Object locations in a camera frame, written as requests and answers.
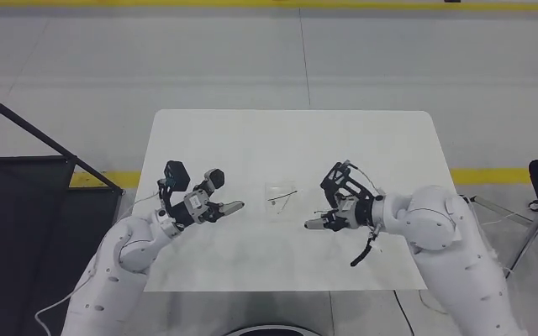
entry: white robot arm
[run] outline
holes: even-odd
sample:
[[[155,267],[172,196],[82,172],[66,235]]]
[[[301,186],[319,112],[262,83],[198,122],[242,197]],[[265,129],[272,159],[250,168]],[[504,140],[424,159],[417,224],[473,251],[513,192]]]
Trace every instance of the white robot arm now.
[[[162,208],[148,218],[128,217],[105,235],[69,302],[62,336],[118,336],[135,308],[159,251],[193,223],[216,222],[244,207],[241,201],[213,203],[224,173],[211,170],[183,202],[172,206],[173,192],[187,190],[190,178],[181,162],[169,161],[166,179],[157,182]]]
[[[463,336],[527,335],[515,322],[502,268],[464,198],[440,186],[374,197],[349,177],[350,167],[356,168],[339,162],[325,177],[321,187],[333,210],[306,228],[369,227],[367,248],[351,266],[367,256],[380,232],[404,236],[425,284]]]

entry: yellow tape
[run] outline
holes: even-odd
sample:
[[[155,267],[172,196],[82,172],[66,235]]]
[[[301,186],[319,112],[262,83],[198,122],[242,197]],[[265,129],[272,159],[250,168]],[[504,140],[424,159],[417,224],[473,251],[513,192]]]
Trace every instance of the yellow tape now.
[[[526,168],[451,169],[451,175],[456,185],[530,183]]]
[[[123,189],[137,188],[140,181],[139,171],[104,171],[102,174]],[[78,171],[73,174],[69,186],[88,187],[106,186],[106,184],[93,177],[93,175],[90,173]]]
[[[110,181],[123,189],[138,187],[139,171],[105,171]],[[530,183],[529,171],[526,168],[491,168],[491,169],[451,169],[452,180],[456,185],[468,184],[527,184]],[[70,186],[105,186],[101,181],[86,173],[76,172]]]
[[[4,7],[264,7],[392,10],[536,11],[538,3],[406,3],[360,0],[0,0]]]

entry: white cable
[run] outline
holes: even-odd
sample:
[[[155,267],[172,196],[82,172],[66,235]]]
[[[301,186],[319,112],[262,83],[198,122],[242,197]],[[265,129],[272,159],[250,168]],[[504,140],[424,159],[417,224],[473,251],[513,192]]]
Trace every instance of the white cable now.
[[[360,171],[361,174],[364,175],[364,177],[366,177],[366,179],[368,180],[368,182],[370,182],[370,184],[373,186],[373,189],[374,189],[379,195],[381,195],[381,192],[379,192],[379,190],[376,188],[376,185],[373,184],[372,180],[370,180],[370,177],[368,177],[368,175],[367,175],[364,171],[362,171],[361,168],[357,167],[356,169],[357,169],[358,171]]]
[[[116,225],[120,220],[124,219],[124,216],[133,208],[135,207],[136,203],[138,202],[142,202],[142,201],[146,201],[146,200],[149,200],[150,198],[153,198],[155,196],[157,196],[159,194],[159,192],[156,192],[155,194],[151,195],[151,196],[148,196],[146,198],[142,198],[136,202],[133,203],[133,205],[131,205],[130,207],[127,208],[127,210],[124,211],[124,213],[122,213],[121,216],[119,216],[119,219],[114,223],[112,224],[112,226]],[[63,299],[59,300],[58,302],[55,302],[53,304],[51,304],[50,306],[48,307],[45,307],[43,309],[41,309],[40,311],[38,311],[35,315],[34,315],[34,319],[37,323],[40,324],[40,326],[44,329],[44,331],[47,333],[47,336],[52,336],[50,334],[50,330],[49,328],[46,326],[46,324],[41,321],[40,319],[40,314],[42,312],[46,312],[48,311],[49,309],[52,309],[60,304],[62,304],[65,300],[68,300],[70,299],[73,295],[75,295],[75,293],[77,291],[79,291],[81,288],[83,288],[88,282],[90,282],[90,280],[93,278],[93,276],[95,275],[95,273],[97,272],[97,268],[98,268],[98,261],[99,261],[99,252],[101,251],[101,246],[103,245],[103,241],[104,241],[104,237],[103,239],[101,240],[101,243],[99,243],[99,247],[98,247],[98,250],[97,252],[95,253],[95,261],[93,262],[93,270],[92,272],[90,273],[90,276],[86,279],[86,281],[84,281],[80,286],[76,287],[71,293],[67,294],[66,297],[64,297]]]
[[[515,215],[520,215],[521,213],[524,213],[525,211],[527,211],[527,210],[529,210],[529,209],[530,209],[530,207],[527,207],[525,210],[520,211],[520,212],[518,212],[518,213],[511,213],[510,215],[506,215],[506,216],[501,217],[501,219],[499,219],[499,220],[497,220],[497,221],[481,223],[480,225],[483,226],[483,225],[489,225],[489,224],[500,223],[500,222],[502,222],[503,220],[505,220],[505,219],[508,218],[508,217],[515,216]]]
[[[422,291],[419,290],[419,297],[420,297],[420,301],[422,302],[422,304],[424,305],[424,307],[434,311],[434,312],[438,312],[439,314],[443,314],[443,315],[448,315],[448,312],[443,312],[442,310],[439,310],[439,309],[436,309],[436,308],[433,308],[432,306],[430,306],[429,304],[427,304],[426,302],[424,302],[424,298],[422,298]]]

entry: black cable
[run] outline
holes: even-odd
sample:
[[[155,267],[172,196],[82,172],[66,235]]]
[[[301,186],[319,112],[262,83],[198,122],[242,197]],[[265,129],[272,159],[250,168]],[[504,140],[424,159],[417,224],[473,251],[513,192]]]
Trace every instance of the black cable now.
[[[372,250],[372,246],[370,245],[371,242],[372,242],[372,238],[368,238],[367,246],[364,248],[362,253],[358,257],[356,257],[355,260],[351,262],[350,264],[351,267],[357,266],[358,263],[360,263],[364,258],[367,257],[367,255]]]
[[[279,198],[284,198],[284,197],[286,197],[286,196],[293,195],[295,192],[290,192],[290,193],[288,193],[288,194],[286,194],[286,195],[282,195],[282,196],[275,197],[275,198],[269,198],[267,201],[274,201],[274,200],[277,200],[277,199],[279,199]]]
[[[402,311],[403,317],[405,318],[405,322],[407,322],[407,326],[409,327],[409,331],[411,332],[411,335],[414,336],[414,330],[413,327],[411,327],[411,322],[407,318],[407,314],[404,311],[404,308],[402,307],[402,304],[400,303],[400,299],[398,298],[398,294],[396,294],[396,291],[393,291],[394,297],[396,297],[396,302],[400,306],[400,310]]]

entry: white table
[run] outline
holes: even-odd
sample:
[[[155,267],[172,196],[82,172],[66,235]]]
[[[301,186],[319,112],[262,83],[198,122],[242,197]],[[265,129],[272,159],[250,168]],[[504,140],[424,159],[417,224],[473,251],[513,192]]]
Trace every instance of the white table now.
[[[357,267],[367,230],[303,227],[327,209],[319,184],[349,159],[385,192],[429,184],[454,191],[437,134],[424,112],[162,110],[157,113],[137,199],[156,191],[169,160],[180,160],[192,188],[211,168],[226,182],[212,199],[245,208],[217,223],[189,227],[161,251],[146,291],[347,291],[424,289],[403,238],[381,234]],[[367,181],[355,172],[359,182]],[[266,213],[266,183],[293,181],[286,220]],[[180,202],[182,195],[172,198]],[[134,207],[144,216],[153,198]]]

